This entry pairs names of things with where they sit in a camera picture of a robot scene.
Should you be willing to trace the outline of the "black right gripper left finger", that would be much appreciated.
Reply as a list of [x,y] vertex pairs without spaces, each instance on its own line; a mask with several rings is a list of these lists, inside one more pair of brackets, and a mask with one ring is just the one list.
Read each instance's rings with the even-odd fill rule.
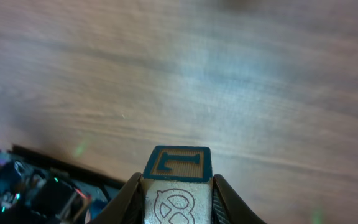
[[144,191],[141,177],[140,172],[133,174],[116,197],[88,224],[143,224]]

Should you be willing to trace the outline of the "blue L wooden block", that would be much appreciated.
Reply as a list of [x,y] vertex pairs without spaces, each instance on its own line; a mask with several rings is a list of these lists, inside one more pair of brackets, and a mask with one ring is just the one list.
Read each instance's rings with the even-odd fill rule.
[[156,146],[141,178],[144,223],[211,223],[211,151],[201,146]]

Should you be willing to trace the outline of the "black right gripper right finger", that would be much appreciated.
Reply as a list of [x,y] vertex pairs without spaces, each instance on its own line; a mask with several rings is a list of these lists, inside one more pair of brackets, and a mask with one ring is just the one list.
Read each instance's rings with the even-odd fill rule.
[[266,224],[221,174],[213,177],[212,224]]

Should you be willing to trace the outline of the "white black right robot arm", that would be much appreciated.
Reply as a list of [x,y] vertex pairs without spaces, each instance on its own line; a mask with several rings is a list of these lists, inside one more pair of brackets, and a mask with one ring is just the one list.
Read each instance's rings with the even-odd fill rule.
[[127,182],[14,146],[0,150],[0,223],[260,223],[208,147],[157,146]]

